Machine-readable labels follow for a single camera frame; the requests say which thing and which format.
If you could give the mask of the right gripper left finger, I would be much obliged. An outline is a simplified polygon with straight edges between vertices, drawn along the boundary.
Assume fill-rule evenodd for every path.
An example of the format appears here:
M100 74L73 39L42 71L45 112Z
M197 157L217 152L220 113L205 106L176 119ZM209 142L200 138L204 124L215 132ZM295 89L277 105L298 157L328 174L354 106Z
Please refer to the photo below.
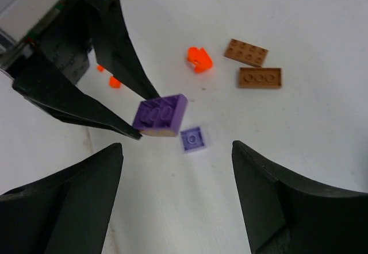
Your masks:
M101 253L123 165L114 143L1 195L1 253Z

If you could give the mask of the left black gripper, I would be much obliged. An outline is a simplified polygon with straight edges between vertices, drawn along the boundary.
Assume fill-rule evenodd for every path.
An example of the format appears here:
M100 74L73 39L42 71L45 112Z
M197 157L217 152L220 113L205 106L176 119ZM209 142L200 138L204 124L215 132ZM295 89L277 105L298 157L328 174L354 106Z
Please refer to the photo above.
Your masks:
M40 33L65 0L1 0L1 71L20 55L30 32ZM97 63L144 99L159 94L146 76L130 40L120 0L83 0ZM32 55L11 66L12 88L55 119L111 130L138 140L141 134L122 118L84 94L45 56Z

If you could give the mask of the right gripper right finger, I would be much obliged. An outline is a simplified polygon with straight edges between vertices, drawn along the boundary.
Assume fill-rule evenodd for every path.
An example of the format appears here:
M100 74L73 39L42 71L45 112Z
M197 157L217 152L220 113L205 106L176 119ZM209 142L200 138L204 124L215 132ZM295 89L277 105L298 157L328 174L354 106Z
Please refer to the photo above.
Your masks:
M366 253L367 194L306 178L232 144L252 253Z

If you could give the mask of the dark purple lego brick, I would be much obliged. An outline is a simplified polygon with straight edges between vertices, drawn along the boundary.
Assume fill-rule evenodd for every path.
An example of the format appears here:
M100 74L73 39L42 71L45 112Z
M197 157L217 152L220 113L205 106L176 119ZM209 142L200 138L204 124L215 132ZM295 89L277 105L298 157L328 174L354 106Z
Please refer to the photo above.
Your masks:
M183 94L141 101L132 127L147 136L176 137L187 103Z

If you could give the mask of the lavender square lego brick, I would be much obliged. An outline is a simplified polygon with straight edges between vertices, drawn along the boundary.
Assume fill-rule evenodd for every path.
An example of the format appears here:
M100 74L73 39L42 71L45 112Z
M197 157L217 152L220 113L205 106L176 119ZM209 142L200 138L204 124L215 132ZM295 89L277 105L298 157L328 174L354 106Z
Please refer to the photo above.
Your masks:
M199 151L206 148L206 138L200 126L180 131L182 149L184 153Z

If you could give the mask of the brown lego plate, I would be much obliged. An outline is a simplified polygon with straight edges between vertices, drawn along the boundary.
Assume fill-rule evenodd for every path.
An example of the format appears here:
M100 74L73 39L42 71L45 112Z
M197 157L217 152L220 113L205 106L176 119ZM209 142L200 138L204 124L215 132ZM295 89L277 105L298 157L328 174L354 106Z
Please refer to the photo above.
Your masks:
M239 88L280 89L282 87L281 68L241 67L237 79Z
M224 52L224 57L249 66L262 67L267 54L267 49L240 40L231 39Z

